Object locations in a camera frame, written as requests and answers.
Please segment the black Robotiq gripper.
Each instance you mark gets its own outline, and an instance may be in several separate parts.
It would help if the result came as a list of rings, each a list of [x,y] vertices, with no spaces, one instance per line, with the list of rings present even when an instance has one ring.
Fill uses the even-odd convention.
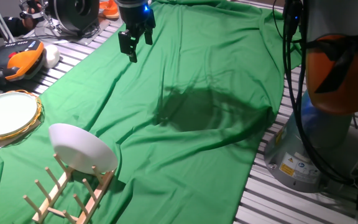
[[[116,1],[116,4],[126,25],[126,30],[118,33],[120,50],[129,57],[131,62],[137,63],[135,50],[139,38],[136,35],[144,34],[145,43],[147,45],[153,44],[154,11],[147,1]]]

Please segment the person's bare hand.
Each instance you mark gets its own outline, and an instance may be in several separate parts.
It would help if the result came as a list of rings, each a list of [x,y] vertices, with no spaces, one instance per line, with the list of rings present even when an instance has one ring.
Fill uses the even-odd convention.
[[[19,7],[21,9],[20,17],[27,30],[32,30],[43,20],[43,3],[39,0],[21,0]]]

